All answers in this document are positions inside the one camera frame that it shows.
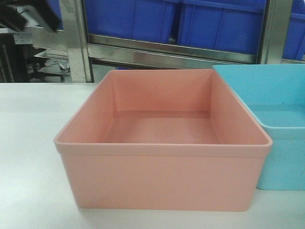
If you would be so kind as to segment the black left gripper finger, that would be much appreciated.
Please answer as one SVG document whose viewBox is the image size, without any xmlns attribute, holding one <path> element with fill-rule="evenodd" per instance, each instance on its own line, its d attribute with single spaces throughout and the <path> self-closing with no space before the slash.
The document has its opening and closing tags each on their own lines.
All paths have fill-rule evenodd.
<svg viewBox="0 0 305 229">
<path fill-rule="evenodd" d="M 2 0 L 0 2 L 0 25 L 20 32 L 24 31 L 28 20 L 16 7 L 25 9 L 25 13 L 49 32 L 55 32 L 61 23 L 46 0 Z"/>
</svg>

